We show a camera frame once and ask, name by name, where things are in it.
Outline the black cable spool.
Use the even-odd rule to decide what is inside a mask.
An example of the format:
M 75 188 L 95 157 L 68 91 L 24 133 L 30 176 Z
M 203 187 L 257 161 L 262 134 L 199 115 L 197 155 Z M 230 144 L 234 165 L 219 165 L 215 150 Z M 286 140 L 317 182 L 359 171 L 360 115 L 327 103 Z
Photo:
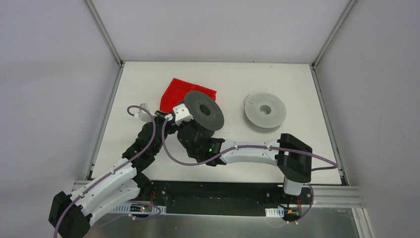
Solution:
M 189 91 L 183 101 L 193 117 L 190 125 L 206 137 L 224 126 L 224 115 L 219 105 L 208 95 L 200 91 Z

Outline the red two-compartment bin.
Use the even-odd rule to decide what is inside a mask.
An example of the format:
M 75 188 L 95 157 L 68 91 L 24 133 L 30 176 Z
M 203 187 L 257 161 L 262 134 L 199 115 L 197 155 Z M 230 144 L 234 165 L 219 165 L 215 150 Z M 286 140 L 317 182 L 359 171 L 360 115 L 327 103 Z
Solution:
M 178 78 L 173 78 L 160 99 L 159 110 L 164 113 L 171 112 L 173 107 L 178 105 L 190 91 L 202 92 L 211 97 L 214 101 L 216 100 L 217 91 Z

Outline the white translucent cable spool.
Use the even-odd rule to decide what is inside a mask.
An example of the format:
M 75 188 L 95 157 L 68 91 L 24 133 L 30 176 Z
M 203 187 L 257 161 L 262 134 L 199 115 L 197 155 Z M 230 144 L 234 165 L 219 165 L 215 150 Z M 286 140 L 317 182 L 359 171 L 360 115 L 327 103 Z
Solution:
M 244 99 L 243 119 L 246 126 L 259 134 L 276 132 L 287 116 L 281 99 L 270 93 L 255 93 Z

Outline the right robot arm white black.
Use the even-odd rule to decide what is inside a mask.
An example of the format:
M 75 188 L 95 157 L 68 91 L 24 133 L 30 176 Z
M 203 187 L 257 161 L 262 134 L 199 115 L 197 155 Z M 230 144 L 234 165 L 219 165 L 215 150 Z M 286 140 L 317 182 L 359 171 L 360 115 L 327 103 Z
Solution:
M 213 138 L 197 126 L 186 124 L 178 130 L 177 139 L 199 165 L 258 163 L 278 167 L 284 175 L 281 197 L 287 203 L 298 200 L 303 185 L 312 179 L 312 147 L 288 133 L 278 140 L 238 142 Z

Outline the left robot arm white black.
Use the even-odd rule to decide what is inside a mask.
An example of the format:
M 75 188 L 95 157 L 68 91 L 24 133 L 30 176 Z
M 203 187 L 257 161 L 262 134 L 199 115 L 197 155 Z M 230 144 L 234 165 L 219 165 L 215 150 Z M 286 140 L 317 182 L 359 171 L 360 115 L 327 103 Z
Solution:
M 155 161 L 166 137 L 175 131 L 170 126 L 163 128 L 172 114 L 146 113 L 152 120 L 143 125 L 135 142 L 107 171 L 84 187 L 69 194 L 60 191 L 53 197 L 48 216 L 54 227 L 53 237 L 82 238 L 115 206 L 150 197 L 151 181 L 143 171 Z

